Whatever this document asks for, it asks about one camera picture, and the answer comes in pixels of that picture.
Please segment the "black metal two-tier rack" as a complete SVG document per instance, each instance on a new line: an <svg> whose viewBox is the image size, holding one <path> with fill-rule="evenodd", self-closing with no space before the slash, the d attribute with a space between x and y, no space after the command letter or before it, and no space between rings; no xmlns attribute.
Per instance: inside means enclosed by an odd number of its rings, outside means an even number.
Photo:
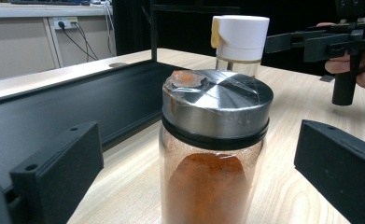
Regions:
<svg viewBox="0 0 365 224"><path fill-rule="evenodd" d="M107 146L159 120L161 86L173 71L151 57L1 98L0 187L11 187L12 169L79 124L97 123Z"/></svg>

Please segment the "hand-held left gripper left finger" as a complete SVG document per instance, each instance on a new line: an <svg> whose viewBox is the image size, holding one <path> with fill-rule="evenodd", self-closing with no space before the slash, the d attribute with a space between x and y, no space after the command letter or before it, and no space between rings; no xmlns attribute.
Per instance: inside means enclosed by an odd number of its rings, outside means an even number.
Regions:
<svg viewBox="0 0 365 224"><path fill-rule="evenodd" d="M72 127L10 172L16 224L66 224L104 168L98 124Z"/></svg>

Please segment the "black curtain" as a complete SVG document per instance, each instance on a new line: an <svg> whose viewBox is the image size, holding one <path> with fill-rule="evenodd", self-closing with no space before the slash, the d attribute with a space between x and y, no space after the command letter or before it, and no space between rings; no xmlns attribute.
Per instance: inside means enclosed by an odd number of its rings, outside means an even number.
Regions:
<svg viewBox="0 0 365 224"><path fill-rule="evenodd" d="M269 35L302 31L321 22L337 22L337 4L365 0L112 0L118 55L151 48L151 26L158 46L213 56L211 23L215 15L240 14L270 19Z"/></svg>

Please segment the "glass bottle with white cap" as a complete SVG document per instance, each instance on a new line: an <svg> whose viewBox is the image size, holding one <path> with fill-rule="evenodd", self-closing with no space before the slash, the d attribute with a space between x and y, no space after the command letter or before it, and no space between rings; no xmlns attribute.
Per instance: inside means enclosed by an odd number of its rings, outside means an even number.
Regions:
<svg viewBox="0 0 365 224"><path fill-rule="evenodd" d="M269 18L261 16L214 16L210 43L216 50L216 69L255 77L269 23Z"/></svg>

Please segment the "white power strip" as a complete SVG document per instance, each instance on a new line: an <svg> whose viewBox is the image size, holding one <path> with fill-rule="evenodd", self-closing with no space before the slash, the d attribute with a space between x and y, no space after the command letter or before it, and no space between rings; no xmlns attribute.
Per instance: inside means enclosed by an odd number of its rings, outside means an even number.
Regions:
<svg viewBox="0 0 365 224"><path fill-rule="evenodd" d="M77 28L77 17L55 17L53 19L56 30L68 30Z"/></svg>

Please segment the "glass jar with metal lid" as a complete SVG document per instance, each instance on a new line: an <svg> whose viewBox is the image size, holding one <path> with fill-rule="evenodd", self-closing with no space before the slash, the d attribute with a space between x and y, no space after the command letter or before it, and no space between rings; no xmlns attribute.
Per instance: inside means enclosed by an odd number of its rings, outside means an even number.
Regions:
<svg viewBox="0 0 365 224"><path fill-rule="evenodd" d="M232 71L175 71L162 87L163 224L245 224L274 98Z"/></svg>

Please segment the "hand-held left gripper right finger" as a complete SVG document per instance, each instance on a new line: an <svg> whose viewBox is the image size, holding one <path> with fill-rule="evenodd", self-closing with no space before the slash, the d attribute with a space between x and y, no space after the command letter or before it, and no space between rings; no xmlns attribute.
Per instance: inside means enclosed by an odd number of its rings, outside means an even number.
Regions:
<svg viewBox="0 0 365 224"><path fill-rule="evenodd" d="M364 141L305 119L294 165L351 224L365 224Z"/></svg>

